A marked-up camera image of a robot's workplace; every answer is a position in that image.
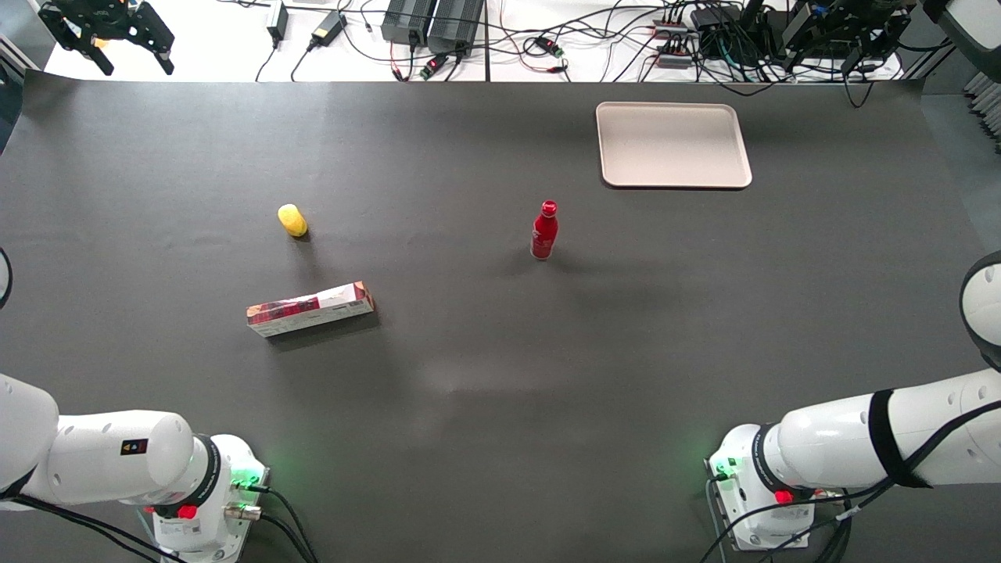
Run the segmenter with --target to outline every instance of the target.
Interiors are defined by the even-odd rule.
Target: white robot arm
[[[59,416],[48,393],[0,375],[0,510],[119,501],[152,513],[158,547],[183,561],[235,562],[267,468],[235,436],[191,432],[173,413]]]
[[[795,501],[818,489],[866,489],[888,477],[909,487],[1001,482],[999,264],[1001,252],[978,261],[961,293],[967,331],[990,369],[798,409],[778,424],[742,425],[727,434],[707,467],[718,480],[722,512],[735,523],[738,549],[774,549],[806,531],[814,507]],[[907,466],[933,434],[970,413],[977,416],[913,471]],[[756,512],[777,503],[790,506]],[[806,547],[808,538],[788,547]]]

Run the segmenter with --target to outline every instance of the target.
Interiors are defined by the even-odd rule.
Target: red bottle
[[[557,222],[557,202],[546,200],[543,202],[543,211],[536,217],[536,223],[532,229],[532,255],[538,259],[545,260],[553,253],[553,243],[557,240],[557,231],[560,223]]]

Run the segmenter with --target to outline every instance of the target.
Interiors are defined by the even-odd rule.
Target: red and white box
[[[375,311],[362,282],[280,302],[247,308],[247,327],[262,337],[298,331]]]

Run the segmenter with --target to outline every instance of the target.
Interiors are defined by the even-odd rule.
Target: power adapter
[[[312,38],[309,39],[309,48],[329,46],[344,30],[345,25],[347,25],[347,20],[344,19],[344,14],[332,10],[313,30]]]
[[[271,10],[267,13],[267,23],[265,28],[271,36],[271,42],[275,47],[280,41],[285,39],[285,26],[288,24],[288,9],[281,0],[274,0]]]

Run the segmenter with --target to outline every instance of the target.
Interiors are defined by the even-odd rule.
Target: plug
[[[448,60],[448,55],[437,55],[431,60],[427,61],[427,64],[420,69],[420,77],[427,80],[431,76],[434,76],[441,67],[444,66],[445,61]]]
[[[271,4],[271,10],[267,13],[267,23],[264,24],[268,35],[271,36],[271,44],[278,48],[278,43],[285,39],[285,26],[288,24],[288,9],[281,0],[275,0]]]
[[[319,22],[316,29],[312,32],[312,37],[309,39],[308,49],[313,47],[326,47],[333,40],[340,35],[340,32],[344,30],[344,26],[347,25],[347,20],[344,19],[344,14],[337,10],[330,11],[329,14],[323,18],[323,21]]]
[[[535,42],[535,44],[539,48],[557,58],[563,56],[563,49],[561,49],[560,45],[557,45],[556,42],[554,42],[552,39],[547,39],[545,37],[536,37],[535,39],[533,39],[533,42]]]

